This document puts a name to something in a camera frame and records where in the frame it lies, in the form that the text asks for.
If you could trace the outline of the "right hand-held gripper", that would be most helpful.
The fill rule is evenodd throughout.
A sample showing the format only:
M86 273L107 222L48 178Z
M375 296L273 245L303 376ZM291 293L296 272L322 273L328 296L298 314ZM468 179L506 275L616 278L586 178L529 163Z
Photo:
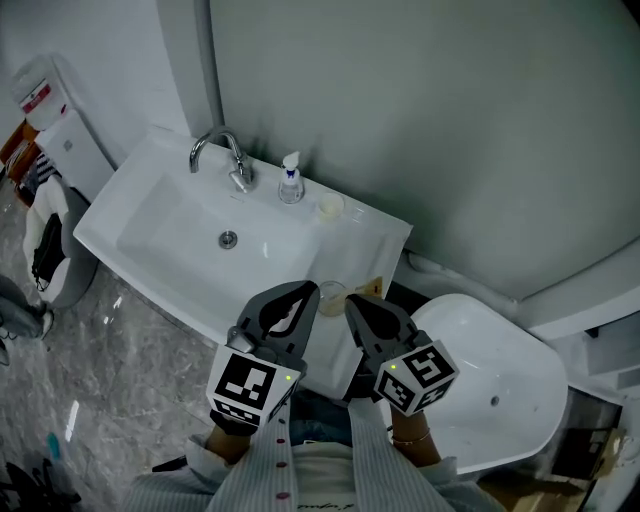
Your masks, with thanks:
M440 340L429 343L426 335L419 335L403 308L377 297L351 294L345 315L365 367L370 373L379 371L374 392L392 408L414 415L447 394L459 375L458 367ZM410 350L383 363L386 353Z

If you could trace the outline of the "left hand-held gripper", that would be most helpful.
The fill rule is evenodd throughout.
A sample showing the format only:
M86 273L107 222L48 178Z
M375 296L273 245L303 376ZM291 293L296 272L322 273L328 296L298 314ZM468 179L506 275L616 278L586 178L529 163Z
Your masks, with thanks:
M211 409L250 426L277 415L306 374L304 354L320 300L310 280L252 297L214 357L206 396Z

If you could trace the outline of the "toothbrush with tan head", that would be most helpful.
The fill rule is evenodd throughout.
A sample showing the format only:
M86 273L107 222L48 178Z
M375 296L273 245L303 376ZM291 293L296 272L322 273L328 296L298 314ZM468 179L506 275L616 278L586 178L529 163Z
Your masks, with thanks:
M358 294L370 297L382 298L384 292L383 277L377 276L365 283L346 292L347 295Z

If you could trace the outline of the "clear glass cup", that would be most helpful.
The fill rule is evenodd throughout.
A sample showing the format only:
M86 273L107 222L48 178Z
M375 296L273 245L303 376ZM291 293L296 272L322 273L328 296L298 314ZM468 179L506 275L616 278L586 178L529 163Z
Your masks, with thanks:
M346 297L351 290L338 281L325 281L319 285L318 311L326 317L337 317L345 311Z

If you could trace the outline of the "person's right forearm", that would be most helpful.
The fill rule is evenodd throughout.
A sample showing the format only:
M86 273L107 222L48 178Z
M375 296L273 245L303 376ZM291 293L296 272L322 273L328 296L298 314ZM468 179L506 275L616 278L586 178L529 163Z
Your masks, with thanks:
M392 408L391 420L392 443L414 466L428 467L442 460L423 412L404 416Z

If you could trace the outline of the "person's left forearm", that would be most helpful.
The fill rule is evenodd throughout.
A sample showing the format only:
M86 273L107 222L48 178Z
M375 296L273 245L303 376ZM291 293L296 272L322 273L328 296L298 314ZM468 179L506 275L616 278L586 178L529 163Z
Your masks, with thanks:
M230 435L215 426L205 443L205 449L221 457L228 465L235 465L249 450L250 444L250 436Z

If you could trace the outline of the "small white dish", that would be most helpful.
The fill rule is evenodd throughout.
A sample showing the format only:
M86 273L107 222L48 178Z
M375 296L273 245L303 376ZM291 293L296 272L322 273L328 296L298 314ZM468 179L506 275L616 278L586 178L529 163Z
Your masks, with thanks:
M316 216L320 222L330 222L339 218L344 208L345 200L340 194L326 192L316 202Z

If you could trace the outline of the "person's jeans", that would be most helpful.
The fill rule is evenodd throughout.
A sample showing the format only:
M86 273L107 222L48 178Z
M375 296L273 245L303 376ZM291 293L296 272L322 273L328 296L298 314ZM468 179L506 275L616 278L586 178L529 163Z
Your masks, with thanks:
M289 432L292 446L305 441L352 446L351 422L346 408L310 390L296 391L290 399Z

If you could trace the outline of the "black wristband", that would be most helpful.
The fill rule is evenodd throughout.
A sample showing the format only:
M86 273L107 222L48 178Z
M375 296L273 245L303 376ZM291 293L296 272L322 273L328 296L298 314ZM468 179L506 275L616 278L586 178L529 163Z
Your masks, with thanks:
M220 429L224 431L226 435L229 436L251 437L258 430L256 425L243 421L236 421L233 418L229 418L215 410L210 411L210 418Z

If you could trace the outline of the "white bathtub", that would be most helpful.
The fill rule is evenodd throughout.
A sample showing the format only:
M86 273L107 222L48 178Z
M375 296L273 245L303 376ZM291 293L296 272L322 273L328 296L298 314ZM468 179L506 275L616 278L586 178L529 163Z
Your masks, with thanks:
M537 454L564 414L568 382L557 353L478 301L435 298L412 316L440 340L459 369L447 394L427 406L432 438L468 474ZM382 399L386 422L391 405Z

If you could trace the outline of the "white ceramic sink basin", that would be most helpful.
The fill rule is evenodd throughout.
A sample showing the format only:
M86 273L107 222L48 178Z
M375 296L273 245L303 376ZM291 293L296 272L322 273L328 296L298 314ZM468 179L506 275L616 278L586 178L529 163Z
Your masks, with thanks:
M229 178L230 150L209 144L192 174L194 139L152 128L77 224L75 237L111 270L168 313L224 343L248 300L298 280L347 288L377 276L390 282L410 225L351 197L330 222L316 216L331 190L312 180L301 201L277 194L281 171L259 160L244 194ZM230 250L218 244L231 230Z

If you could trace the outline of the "person's striped shirt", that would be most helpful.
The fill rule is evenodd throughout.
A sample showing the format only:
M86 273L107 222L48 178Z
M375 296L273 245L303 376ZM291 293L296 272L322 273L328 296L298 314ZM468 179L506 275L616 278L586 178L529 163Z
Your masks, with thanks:
M235 465L205 449L193 435L187 465L136 478L122 512L505 512L457 461L442 457L417 468L392 443L392 427L369 399L346 407L352 446L305 441L292 446L290 400L251 436Z

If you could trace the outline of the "clear soap pump bottle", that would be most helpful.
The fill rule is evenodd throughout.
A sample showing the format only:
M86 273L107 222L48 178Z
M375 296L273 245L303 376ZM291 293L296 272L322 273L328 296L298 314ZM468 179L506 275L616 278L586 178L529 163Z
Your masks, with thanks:
M278 196L285 204L298 203L304 196L304 183L298 168L299 160L300 152L295 151L286 155L281 164Z

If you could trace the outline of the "chrome faucet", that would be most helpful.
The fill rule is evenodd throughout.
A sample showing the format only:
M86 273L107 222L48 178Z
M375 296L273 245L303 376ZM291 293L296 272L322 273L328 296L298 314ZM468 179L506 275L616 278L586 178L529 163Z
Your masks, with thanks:
M248 163L246 153L239 146L235 134L226 126L212 128L197 139L189 154L190 172L195 174L199 171L201 152L207 144L215 142L218 138L224 138L226 140L234 159L234 169L229 173L229 178L233 181L238 191L244 194L249 193L255 185L254 172Z

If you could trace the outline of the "small cardboard box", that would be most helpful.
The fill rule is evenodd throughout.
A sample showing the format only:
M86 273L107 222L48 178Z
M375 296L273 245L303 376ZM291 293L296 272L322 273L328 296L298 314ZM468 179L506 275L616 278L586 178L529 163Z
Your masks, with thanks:
M585 481L607 476L618 460L625 434L618 428L568 429L551 473Z

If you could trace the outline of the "black bag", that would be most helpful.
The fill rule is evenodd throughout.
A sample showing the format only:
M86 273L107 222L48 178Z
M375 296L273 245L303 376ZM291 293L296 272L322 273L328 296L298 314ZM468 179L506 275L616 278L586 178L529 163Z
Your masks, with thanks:
M52 277L65 259L61 244L62 224L57 214L49 217L39 246L34 251L31 273L39 291L48 288Z

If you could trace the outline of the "white water dispenser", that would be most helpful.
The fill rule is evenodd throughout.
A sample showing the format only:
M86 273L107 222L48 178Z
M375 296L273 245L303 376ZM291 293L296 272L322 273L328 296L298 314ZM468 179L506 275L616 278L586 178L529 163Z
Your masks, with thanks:
M35 138L66 183L89 203L99 195L114 169L74 109L67 109Z

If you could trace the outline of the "grey vertical pipe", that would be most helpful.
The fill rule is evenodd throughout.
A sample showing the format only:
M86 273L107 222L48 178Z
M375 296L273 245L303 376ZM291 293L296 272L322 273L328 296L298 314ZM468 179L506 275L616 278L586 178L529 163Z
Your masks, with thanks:
M194 0L196 32L204 86L215 126L224 124L211 18L211 0Z

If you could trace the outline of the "striped cloth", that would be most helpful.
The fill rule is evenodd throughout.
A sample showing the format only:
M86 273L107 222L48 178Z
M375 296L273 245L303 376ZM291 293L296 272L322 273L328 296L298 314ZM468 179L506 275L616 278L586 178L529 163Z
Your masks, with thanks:
M47 155L40 153L23 179L23 188L30 194L35 195L39 186L44 184L52 175L58 175L56 166Z

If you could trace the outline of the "black office chair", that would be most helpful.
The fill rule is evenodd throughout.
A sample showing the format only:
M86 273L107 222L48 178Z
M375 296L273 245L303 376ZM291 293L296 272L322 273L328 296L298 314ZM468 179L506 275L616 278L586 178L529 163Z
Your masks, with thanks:
M77 492L56 489L48 458L31 474L10 462L5 469L9 481L0 481L0 512L74 512L73 507L82 501Z

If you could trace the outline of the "water bottle with red label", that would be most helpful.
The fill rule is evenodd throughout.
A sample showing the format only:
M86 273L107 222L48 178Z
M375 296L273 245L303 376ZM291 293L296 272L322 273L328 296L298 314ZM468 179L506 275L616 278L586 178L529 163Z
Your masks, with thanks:
M37 131L53 126L72 107L50 55L36 55L11 79L11 94L26 121Z

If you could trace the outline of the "orange frame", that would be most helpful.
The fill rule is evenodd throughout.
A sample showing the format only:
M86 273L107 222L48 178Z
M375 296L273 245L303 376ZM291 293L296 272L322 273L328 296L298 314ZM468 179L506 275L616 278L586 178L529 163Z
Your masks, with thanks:
M33 204L34 193L23 187L23 183L41 154L40 148L35 143L38 131L26 120L16 128L7 142L0 150L0 163L4 165L10 183L18 199L27 207Z

